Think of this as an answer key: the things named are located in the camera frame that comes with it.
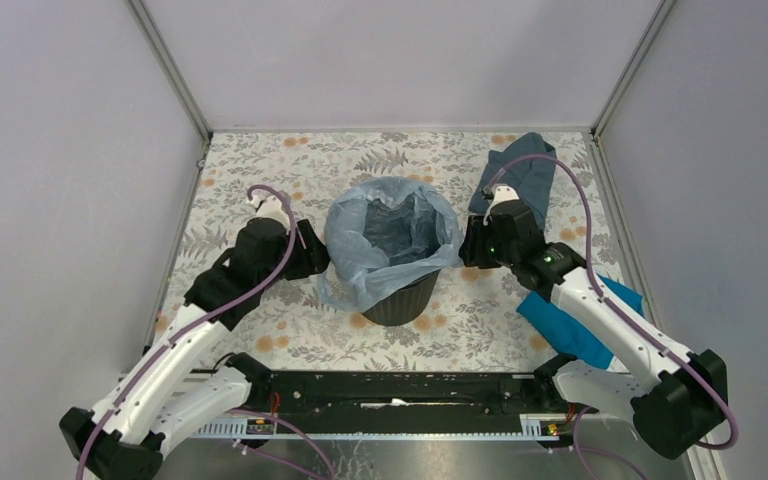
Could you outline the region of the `black plastic trash bin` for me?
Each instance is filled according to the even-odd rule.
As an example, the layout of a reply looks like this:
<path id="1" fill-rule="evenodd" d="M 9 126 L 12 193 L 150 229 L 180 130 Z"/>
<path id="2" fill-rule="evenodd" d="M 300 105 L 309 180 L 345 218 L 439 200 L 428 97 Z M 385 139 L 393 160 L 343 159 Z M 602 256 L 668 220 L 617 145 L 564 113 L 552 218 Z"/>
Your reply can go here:
<path id="1" fill-rule="evenodd" d="M 428 306 L 439 274 L 437 270 L 420 277 L 362 312 L 362 315 L 383 327 L 398 327 L 414 321 Z"/>

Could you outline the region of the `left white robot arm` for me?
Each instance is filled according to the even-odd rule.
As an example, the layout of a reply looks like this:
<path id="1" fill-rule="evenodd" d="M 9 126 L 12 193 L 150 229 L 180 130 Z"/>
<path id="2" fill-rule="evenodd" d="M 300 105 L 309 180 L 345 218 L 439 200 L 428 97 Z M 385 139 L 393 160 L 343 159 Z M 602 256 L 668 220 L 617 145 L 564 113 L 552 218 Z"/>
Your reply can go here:
<path id="1" fill-rule="evenodd" d="M 70 408 L 59 428 L 78 462 L 76 478 L 151 479 L 184 440 L 226 411 L 274 409 L 271 372 L 234 354 L 213 376 L 173 395 L 195 363 L 280 280 L 304 279 L 328 265 L 325 245 L 307 219 L 293 228 L 255 217 L 236 243 L 197 276 L 183 306 L 134 369 L 90 409 Z"/>

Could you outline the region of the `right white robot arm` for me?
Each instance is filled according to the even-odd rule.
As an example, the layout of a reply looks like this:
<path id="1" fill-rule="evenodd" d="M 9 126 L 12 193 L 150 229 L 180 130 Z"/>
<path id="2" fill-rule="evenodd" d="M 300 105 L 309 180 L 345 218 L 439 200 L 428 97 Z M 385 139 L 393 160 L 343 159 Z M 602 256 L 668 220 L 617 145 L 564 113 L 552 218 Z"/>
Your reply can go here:
<path id="1" fill-rule="evenodd" d="M 494 202 L 470 215 L 460 257 L 468 267 L 506 267 L 525 288 L 572 316 L 625 367 L 596 369 L 568 356 L 543 368 L 535 402 L 557 412 L 576 403 L 631 424 L 656 453 L 676 459 L 724 422 L 727 369 L 712 350 L 693 352 L 623 302 L 564 243 L 549 243 L 526 203 Z"/>

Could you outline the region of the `light blue plastic trash bag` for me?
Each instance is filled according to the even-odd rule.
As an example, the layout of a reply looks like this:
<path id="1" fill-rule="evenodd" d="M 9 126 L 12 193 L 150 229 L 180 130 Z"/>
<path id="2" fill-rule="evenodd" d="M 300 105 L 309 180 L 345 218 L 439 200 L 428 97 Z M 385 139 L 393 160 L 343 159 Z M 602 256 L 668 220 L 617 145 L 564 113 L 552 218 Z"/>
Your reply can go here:
<path id="1" fill-rule="evenodd" d="M 459 267 L 464 232 L 450 202 L 432 185 L 407 177 L 376 177 L 331 204 L 325 246 L 340 284 L 334 295 L 323 273 L 322 303 L 362 312 L 417 280 Z"/>

